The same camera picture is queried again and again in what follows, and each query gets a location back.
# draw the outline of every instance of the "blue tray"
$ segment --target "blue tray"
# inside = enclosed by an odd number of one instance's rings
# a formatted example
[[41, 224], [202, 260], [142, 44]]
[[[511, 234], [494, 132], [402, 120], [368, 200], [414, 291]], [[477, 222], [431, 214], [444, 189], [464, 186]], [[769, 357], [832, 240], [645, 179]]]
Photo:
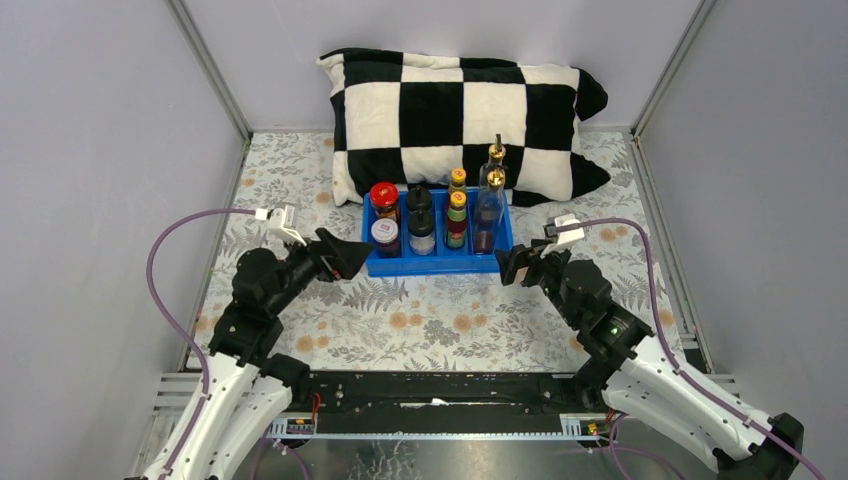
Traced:
[[[401, 207], [401, 243], [402, 252], [399, 258], [380, 258], [376, 250], [365, 260], [370, 277], [396, 277], [404, 275], [442, 275], [451, 273], [497, 273], [498, 261], [494, 254], [475, 255], [471, 251], [472, 225], [474, 206], [477, 203], [477, 189], [468, 189], [468, 232], [465, 235], [465, 245], [453, 250], [445, 245], [445, 201], [447, 190], [430, 190], [433, 197], [433, 216], [436, 220], [436, 248], [427, 256], [416, 255], [409, 246], [409, 230], [405, 219], [409, 217], [406, 209], [406, 192], [399, 192]], [[362, 215], [362, 241], [373, 244], [371, 225], [377, 219], [371, 206], [371, 195], [365, 194], [364, 211]], [[504, 211], [500, 230], [495, 239], [496, 250], [512, 249], [512, 224], [509, 220], [509, 207]]]

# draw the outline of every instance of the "black cap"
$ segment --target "black cap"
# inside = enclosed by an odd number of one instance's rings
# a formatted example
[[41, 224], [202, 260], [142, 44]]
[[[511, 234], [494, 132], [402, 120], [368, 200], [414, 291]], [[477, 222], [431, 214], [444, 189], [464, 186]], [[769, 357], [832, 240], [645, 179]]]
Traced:
[[435, 223], [433, 222], [433, 214], [429, 210], [416, 210], [409, 214], [409, 220], [406, 222], [409, 228], [409, 233], [416, 237], [426, 237], [433, 233]]
[[415, 210], [430, 210], [433, 207], [433, 199], [430, 191], [421, 185], [416, 185], [406, 192], [406, 208], [410, 212]]

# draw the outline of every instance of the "checkered pillow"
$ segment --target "checkered pillow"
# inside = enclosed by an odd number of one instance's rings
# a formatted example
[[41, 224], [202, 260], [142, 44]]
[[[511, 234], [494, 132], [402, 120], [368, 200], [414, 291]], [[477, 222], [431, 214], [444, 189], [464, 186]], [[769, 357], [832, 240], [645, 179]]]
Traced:
[[476, 185], [496, 133], [512, 204], [569, 200], [609, 181], [580, 152], [577, 124], [607, 104], [583, 70], [347, 48], [318, 59], [333, 81], [333, 197], [362, 202], [377, 182]]

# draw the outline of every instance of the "floral pattern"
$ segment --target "floral pattern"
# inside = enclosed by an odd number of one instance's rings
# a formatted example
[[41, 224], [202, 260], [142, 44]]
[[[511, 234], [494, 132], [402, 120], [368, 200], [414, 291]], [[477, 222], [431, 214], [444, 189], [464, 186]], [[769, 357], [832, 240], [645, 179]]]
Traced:
[[[580, 134], [587, 158], [606, 168], [612, 181], [569, 202], [510, 207], [515, 243], [541, 238], [550, 217], [625, 217], [645, 225], [645, 213], [622, 135]], [[362, 205], [332, 204], [332, 135], [257, 133], [247, 156], [234, 206], [298, 207], [301, 233], [326, 227], [358, 240]], [[206, 350], [213, 327], [231, 298], [236, 260], [264, 246], [279, 257], [279, 239], [248, 215], [232, 215], [211, 272], [195, 338]], [[624, 226], [587, 229], [572, 250], [593, 259], [612, 282], [614, 298], [653, 324], [647, 301], [645, 255], [637, 234]], [[660, 317], [673, 348], [680, 338], [661, 276], [656, 279]], [[313, 369], [574, 372], [588, 355], [538, 288], [503, 287], [495, 274], [371, 278], [313, 282], [280, 315], [285, 330], [276, 352]], [[197, 368], [191, 356], [187, 366]]]

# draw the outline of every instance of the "gray wall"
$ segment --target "gray wall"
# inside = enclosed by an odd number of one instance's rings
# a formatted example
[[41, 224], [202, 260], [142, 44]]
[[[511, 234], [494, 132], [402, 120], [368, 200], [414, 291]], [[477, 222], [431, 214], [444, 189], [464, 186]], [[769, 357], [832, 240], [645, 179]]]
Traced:
[[846, 24], [845, 0], [719, 2], [644, 136], [713, 358], [804, 422], [832, 479], [848, 468]]
[[0, 0], [0, 66], [0, 478], [123, 478], [240, 140], [162, 1]]
[[253, 128], [332, 128], [315, 65], [341, 47], [581, 67], [610, 93], [589, 122], [631, 125], [698, 0], [187, 0]]

